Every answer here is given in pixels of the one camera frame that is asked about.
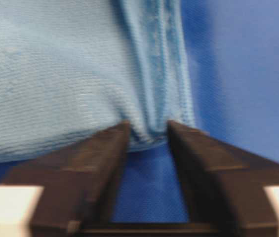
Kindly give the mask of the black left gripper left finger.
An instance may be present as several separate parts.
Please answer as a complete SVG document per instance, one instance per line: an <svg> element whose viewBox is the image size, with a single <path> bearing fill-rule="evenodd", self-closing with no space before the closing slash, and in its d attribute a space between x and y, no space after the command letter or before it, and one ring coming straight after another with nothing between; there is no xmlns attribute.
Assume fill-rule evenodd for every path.
<svg viewBox="0 0 279 237"><path fill-rule="evenodd" d="M0 237L70 237L108 221L130 131L123 121L12 167L0 180Z"/></svg>

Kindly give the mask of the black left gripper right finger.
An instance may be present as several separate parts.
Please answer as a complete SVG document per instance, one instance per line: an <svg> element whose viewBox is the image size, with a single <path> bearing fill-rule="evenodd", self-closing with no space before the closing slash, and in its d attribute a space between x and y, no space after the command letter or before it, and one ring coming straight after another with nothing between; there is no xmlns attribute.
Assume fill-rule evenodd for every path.
<svg viewBox="0 0 279 237"><path fill-rule="evenodd" d="M223 237L279 237L279 162L173 120L167 138L191 220Z"/></svg>

